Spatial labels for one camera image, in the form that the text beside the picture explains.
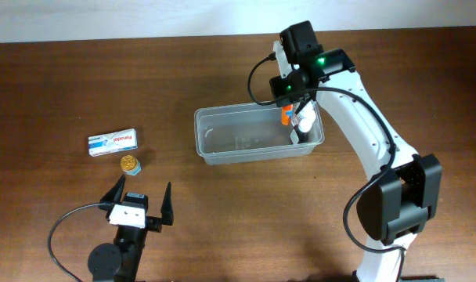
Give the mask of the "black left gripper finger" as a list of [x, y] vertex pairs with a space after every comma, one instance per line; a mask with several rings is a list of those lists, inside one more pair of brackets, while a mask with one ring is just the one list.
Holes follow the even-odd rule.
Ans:
[[171, 182], [168, 182], [164, 192], [164, 199], [160, 208], [161, 222], [163, 225], [172, 226], [174, 223], [174, 212], [171, 201]]
[[99, 203], [100, 204], [119, 204], [121, 195], [123, 194], [125, 181], [126, 181], [125, 175], [121, 175], [119, 180], [114, 184], [114, 186], [103, 195]]

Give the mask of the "white Calamol lotion bottle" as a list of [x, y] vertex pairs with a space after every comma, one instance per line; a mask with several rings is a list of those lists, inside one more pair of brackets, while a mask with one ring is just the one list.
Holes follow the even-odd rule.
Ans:
[[300, 120], [309, 119], [312, 123], [316, 119], [316, 112], [312, 102], [299, 104], [291, 118], [291, 124], [295, 126]]

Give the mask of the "orange tube white cap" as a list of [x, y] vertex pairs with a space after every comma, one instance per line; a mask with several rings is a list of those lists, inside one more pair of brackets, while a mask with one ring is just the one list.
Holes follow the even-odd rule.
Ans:
[[294, 105], [290, 104], [285, 107], [282, 107], [281, 111], [281, 123], [282, 125], [288, 126], [290, 124], [290, 119], [292, 118]]

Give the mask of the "gold-lidded small jar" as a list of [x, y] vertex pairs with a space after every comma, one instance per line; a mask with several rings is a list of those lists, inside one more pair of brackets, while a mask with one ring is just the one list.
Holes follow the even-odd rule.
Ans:
[[138, 159], [132, 155], [123, 156], [120, 160], [120, 166], [127, 175], [137, 175], [142, 169]]

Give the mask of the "black bottle white cap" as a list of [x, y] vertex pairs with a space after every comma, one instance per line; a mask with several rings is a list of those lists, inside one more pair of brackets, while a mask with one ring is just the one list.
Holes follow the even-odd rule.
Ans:
[[293, 144], [300, 144], [308, 142], [309, 132], [312, 128], [312, 122], [309, 119], [300, 120], [294, 127], [290, 134], [290, 139]]

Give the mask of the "clear plastic container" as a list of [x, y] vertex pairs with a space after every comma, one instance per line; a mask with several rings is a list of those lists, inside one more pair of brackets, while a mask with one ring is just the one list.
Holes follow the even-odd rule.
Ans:
[[319, 111], [306, 143], [292, 143], [282, 109], [242, 103], [200, 108], [194, 114], [197, 153], [209, 165], [264, 161], [310, 154], [325, 137]]

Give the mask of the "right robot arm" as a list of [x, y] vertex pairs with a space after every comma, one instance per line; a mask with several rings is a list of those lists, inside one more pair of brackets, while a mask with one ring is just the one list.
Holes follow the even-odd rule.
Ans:
[[273, 102], [297, 107], [290, 119], [292, 141], [306, 141], [320, 107], [336, 121], [366, 173], [367, 184], [343, 210], [346, 234], [364, 251], [354, 279], [401, 281], [409, 246], [437, 210], [439, 160], [420, 155], [392, 128], [343, 50], [298, 55], [275, 42], [268, 58], [279, 67], [270, 81]]

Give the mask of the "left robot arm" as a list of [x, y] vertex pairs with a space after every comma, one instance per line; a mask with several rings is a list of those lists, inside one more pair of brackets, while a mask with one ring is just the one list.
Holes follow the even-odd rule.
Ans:
[[106, 220], [117, 227], [111, 243], [95, 247], [88, 257], [88, 270], [94, 281], [134, 281], [149, 232], [159, 233], [163, 226], [174, 223], [171, 184], [167, 185], [160, 216], [147, 215], [149, 199], [145, 194], [124, 193], [123, 175], [100, 199]]

